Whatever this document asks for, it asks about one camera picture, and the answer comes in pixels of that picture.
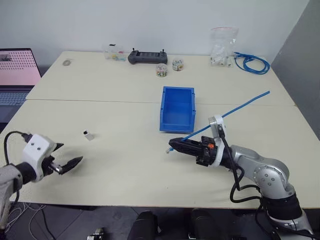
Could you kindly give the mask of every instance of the robotic arm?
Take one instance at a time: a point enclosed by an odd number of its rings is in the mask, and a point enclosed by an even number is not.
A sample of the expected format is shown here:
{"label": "robotic arm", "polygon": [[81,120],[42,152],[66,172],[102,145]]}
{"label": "robotic arm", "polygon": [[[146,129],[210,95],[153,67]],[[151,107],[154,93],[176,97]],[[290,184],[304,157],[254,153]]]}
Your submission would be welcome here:
{"label": "robotic arm", "polygon": [[[11,133],[5,139],[5,157],[7,158],[6,142]],[[0,168],[0,230],[4,230],[7,225],[10,211],[10,197],[19,192],[23,185],[29,182],[39,182],[45,176],[54,171],[62,175],[73,169],[81,160],[82,156],[76,157],[60,166],[53,161],[55,158],[51,153],[61,148],[63,143],[55,143],[42,135],[21,134],[27,145],[22,152],[22,163],[18,165],[7,164]]]}
{"label": "robotic arm", "polygon": [[213,138],[202,136],[198,142],[189,139],[183,141],[183,138],[179,137],[171,139],[169,145],[180,153],[195,156],[196,163],[206,167],[221,165],[233,169],[234,163],[241,169],[244,177],[257,185],[261,193],[261,205],[277,231],[278,238],[273,232],[275,239],[293,239],[297,237],[294,234],[304,235],[295,239],[311,239],[309,236],[314,233],[306,213],[299,205],[295,188],[289,183],[287,166],[279,160],[260,156],[251,149],[236,145],[229,147],[225,140],[226,130],[222,117],[215,115],[209,118],[209,122]]}

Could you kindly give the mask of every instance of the remote controller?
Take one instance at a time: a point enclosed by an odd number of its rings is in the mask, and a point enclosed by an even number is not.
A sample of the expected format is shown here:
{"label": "remote controller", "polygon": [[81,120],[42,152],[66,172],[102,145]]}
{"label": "remote controller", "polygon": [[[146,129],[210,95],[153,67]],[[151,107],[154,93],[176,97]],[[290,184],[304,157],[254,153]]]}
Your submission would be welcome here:
{"label": "remote controller", "polygon": [[133,51],[128,56],[128,61],[131,64],[167,64],[168,57],[164,49],[161,52],[145,52],[133,48]]}

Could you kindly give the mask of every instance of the laptop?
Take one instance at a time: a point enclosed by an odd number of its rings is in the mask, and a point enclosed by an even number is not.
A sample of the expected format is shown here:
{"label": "laptop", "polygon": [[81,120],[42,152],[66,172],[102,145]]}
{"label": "laptop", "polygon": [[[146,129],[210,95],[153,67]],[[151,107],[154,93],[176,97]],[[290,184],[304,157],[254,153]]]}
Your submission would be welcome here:
{"label": "laptop", "polygon": [[0,129],[11,120],[40,79],[30,48],[0,48]]}

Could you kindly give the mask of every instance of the laptop keyboard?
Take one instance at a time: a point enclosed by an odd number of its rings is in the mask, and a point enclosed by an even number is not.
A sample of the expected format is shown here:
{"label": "laptop keyboard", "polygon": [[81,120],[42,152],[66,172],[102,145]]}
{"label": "laptop keyboard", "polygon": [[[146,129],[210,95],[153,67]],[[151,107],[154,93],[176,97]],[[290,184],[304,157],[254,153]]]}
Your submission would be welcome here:
{"label": "laptop keyboard", "polygon": [[0,106],[21,106],[28,92],[0,92]]}

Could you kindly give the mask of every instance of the blue cable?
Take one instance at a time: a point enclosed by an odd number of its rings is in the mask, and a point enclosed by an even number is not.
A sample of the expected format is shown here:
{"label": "blue cable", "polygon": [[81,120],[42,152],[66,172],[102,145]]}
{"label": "blue cable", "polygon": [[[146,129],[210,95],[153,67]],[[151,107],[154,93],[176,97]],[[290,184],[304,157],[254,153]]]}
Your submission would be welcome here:
{"label": "blue cable", "polygon": [[[262,59],[260,57],[257,57],[257,56],[254,56],[254,55],[250,55],[250,54],[240,53],[240,52],[237,52],[237,51],[235,51],[234,54],[235,54],[235,56],[234,56],[235,64],[240,69],[242,69],[244,71],[247,71],[247,72],[253,73],[253,74],[263,75],[263,74],[266,74],[270,69],[270,64],[266,60],[264,60],[264,59]],[[240,67],[239,64],[237,63],[237,59],[239,59],[239,58],[244,58],[244,60],[243,60],[243,68]],[[261,69],[261,70],[255,70],[253,68],[248,67],[247,63],[251,62],[253,60],[259,60],[259,61],[263,62],[264,63],[264,68]]]}
{"label": "blue cable", "polygon": [[[262,94],[260,94],[260,95],[258,95],[258,96],[256,96],[256,97],[252,98],[251,100],[249,100],[249,101],[245,102],[244,104],[236,107],[235,109],[232,109],[231,111],[228,111],[227,113],[223,114],[222,117],[225,118],[225,117],[228,116],[229,114],[232,114],[233,112],[235,112],[235,111],[237,111],[237,110],[239,110],[239,109],[242,109],[243,107],[247,106],[248,104],[252,103],[253,101],[255,101],[255,100],[259,99],[259,98],[262,98],[262,97],[264,97],[265,95],[268,95],[269,93],[270,93],[270,91],[266,91],[266,92],[264,92],[264,93],[262,93]],[[204,128],[202,128],[202,129],[200,129],[200,130],[198,130],[198,131],[195,131],[194,133],[191,133],[190,135],[182,138],[181,141],[185,141],[185,140],[193,137],[194,135],[197,135],[198,133],[201,133],[201,132],[203,132],[204,130],[207,130],[207,129],[210,128],[210,127],[211,127],[210,125],[205,126]],[[169,150],[167,151],[167,153],[170,152],[170,151],[173,151],[173,150],[174,150],[173,147],[171,147],[171,148],[169,148]]]}

